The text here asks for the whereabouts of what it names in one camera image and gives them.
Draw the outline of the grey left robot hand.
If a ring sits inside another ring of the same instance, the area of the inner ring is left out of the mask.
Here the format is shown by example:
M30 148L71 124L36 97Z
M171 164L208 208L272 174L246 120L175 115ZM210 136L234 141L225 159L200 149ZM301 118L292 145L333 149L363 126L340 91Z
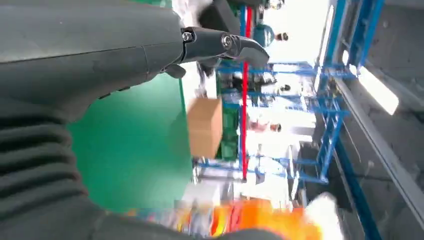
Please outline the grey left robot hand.
M0 237L3 240L188 240L107 212L79 178L67 124L97 99L210 58L263 66L254 40L183 27L170 8L126 0L0 3Z

